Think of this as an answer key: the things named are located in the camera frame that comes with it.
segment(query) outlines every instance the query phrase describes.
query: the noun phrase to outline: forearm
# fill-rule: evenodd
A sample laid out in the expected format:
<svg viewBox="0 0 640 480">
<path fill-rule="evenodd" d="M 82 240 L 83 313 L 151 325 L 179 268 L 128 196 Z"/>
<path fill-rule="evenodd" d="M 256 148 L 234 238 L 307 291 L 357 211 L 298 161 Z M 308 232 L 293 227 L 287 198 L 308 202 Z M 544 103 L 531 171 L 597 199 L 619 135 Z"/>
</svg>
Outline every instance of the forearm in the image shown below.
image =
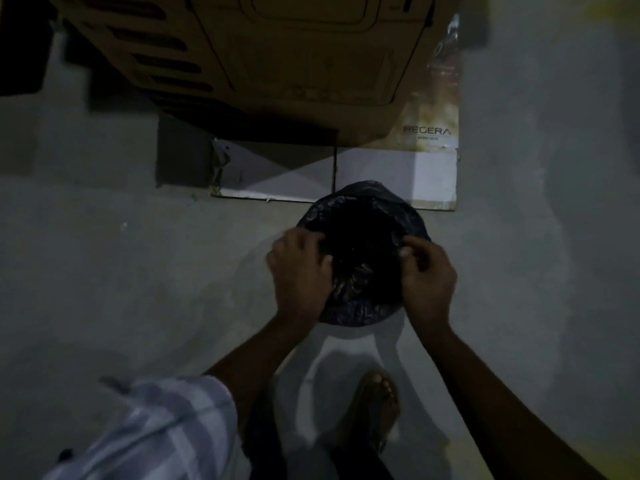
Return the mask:
<svg viewBox="0 0 640 480">
<path fill-rule="evenodd" d="M 255 398 L 300 341 L 300 334 L 276 315 L 251 339 L 205 372 L 228 387 L 236 404 L 238 425 L 244 424 Z"/>
<path fill-rule="evenodd" d="M 529 411 L 448 325 L 416 332 L 494 478 L 604 478 Z"/>
</svg>

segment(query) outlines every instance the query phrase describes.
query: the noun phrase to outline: sleeve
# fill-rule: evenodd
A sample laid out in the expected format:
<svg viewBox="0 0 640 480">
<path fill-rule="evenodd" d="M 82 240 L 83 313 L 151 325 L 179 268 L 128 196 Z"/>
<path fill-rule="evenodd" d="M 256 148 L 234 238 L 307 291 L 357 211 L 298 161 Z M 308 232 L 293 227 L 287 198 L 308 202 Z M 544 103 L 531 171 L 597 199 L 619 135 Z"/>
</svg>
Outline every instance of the sleeve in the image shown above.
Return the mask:
<svg viewBox="0 0 640 480">
<path fill-rule="evenodd" d="M 237 432 L 231 393 L 210 376 L 103 384 L 132 411 L 84 454 L 44 480 L 217 480 L 227 467 Z"/>
</svg>

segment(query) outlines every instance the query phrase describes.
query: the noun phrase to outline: plaid shirt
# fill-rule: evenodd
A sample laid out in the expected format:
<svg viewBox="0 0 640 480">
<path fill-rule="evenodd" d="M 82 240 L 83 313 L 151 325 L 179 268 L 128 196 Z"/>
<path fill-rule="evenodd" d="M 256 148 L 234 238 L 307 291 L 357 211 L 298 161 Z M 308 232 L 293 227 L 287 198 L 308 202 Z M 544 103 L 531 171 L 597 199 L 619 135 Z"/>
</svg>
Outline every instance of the plaid shirt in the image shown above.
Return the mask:
<svg viewBox="0 0 640 480">
<path fill-rule="evenodd" d="M 44 480 L 216 480 L 236 435 L 236 405 L 210 376 L 103 382 L 133 409 L 124 423 Z"/>
</svg>

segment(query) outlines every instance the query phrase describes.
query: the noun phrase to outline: black plastic bag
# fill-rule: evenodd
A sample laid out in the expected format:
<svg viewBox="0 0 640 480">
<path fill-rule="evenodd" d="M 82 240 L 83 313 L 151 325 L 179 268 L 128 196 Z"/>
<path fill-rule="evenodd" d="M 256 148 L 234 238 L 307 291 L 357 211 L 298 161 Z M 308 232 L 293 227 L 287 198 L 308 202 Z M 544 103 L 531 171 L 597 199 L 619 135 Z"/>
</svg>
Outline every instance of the black plastic bag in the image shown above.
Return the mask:
<svg viewBox="0 0 640 480">
<path fill-rule="evenodd" d="M 334 289 L 320 321 L 349 327 L 372 325 L 400 309 L 402 238 L 429 239 L 418 212 L 373 180 L 318 200 L 298 227 L 324 233 L 320 251 L 333 256 Z"/>
</svg>

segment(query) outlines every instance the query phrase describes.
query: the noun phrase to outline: gray floor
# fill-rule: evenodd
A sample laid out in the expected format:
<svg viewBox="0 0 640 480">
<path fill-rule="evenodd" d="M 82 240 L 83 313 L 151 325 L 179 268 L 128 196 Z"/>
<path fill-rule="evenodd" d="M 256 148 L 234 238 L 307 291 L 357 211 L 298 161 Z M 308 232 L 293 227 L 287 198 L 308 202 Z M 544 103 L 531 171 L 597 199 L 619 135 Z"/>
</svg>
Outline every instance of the gray floor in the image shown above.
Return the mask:
<svg viewBox="0 0 640 480">
<path fill-rule="evenodd" d="M 486 18 L 472 1 L 463 31 Z M 456 331 L 622 479 L 640 476 L 640 39 L 603 3 L 587 23 L 571 0 L 490 1 L 464 53 L 458 210 L 423 217 L 460 275 Z M 307 208 L 155 189 L 156 117 L 90 114 L 85 88 L 54 62 L 41 94 L 0 100 L 6 478 L 38 478 L 114 421 L 98 377 L 199 372 L 257 330 L 275 306 L 262 257 Z M 376 362 L 404 405 L 396 478 L 488 477 L 402 316 L 359 337 L 318 327 L 284 366 L 292 470 L 329 471 L 312 445 Z"/>
</svg>

